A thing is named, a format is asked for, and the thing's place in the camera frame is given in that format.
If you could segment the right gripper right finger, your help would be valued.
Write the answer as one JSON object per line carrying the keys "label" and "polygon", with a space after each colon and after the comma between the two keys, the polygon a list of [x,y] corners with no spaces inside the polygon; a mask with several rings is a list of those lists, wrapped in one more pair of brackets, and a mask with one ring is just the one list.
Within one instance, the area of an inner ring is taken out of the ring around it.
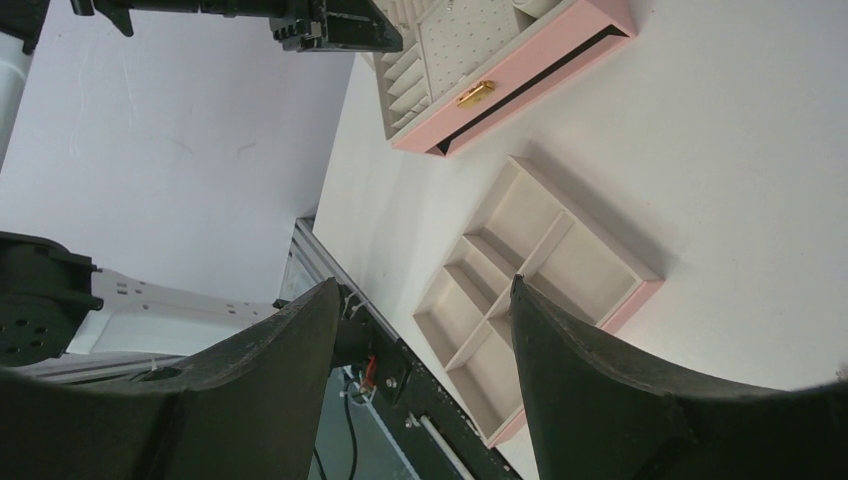
{"label": "right gripper right finger", "polygon": [[543,479],[711,479],[696,408],[771,388],[674,364],[593,327],[525,276],[510,291],[512,346]]}

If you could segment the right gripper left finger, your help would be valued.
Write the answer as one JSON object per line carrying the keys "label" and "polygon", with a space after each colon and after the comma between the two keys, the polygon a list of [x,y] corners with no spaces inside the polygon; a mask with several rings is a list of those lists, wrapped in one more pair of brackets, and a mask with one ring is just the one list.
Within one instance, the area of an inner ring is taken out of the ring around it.
{"label": "right gripper left finger", "polygon": [[340,316],[330,278],[138,385],[166,394],[137,479],[305,479]]}

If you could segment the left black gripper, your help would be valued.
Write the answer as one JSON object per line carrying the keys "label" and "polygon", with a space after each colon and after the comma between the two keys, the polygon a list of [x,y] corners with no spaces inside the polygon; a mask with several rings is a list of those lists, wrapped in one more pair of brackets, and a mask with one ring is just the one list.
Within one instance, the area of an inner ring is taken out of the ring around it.
{"label": "left black gripper", "polygon": [[266,18],[287,51],[397,53],[403,37],[373,1],[75,0],[78,16],[101,14],[125,37],[134,35],[133,10]]}

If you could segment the pink jewelry box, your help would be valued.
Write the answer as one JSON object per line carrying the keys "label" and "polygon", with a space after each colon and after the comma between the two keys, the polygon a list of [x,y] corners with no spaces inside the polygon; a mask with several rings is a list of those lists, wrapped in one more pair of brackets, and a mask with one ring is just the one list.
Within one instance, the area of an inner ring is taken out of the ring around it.
{"label": "pink jewelry box", "polygon": [[399,53],[370,64],[395,149],[448,157],[634,39],[627,0],[381,1]]}

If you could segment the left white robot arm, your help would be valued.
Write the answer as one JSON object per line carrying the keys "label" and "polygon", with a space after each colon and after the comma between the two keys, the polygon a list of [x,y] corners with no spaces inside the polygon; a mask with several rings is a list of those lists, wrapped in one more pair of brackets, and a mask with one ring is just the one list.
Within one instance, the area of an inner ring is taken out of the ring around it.
{"label": "left white robot arm", "polygon": [[[132,36],[132,11],[265,18],[286,51],[396,53],[398,29],[372,1],[75,1]],[[135,280],[50,239],[1,236],[1,363],[66,354],[190,356],[284,307],[237,302]]]}

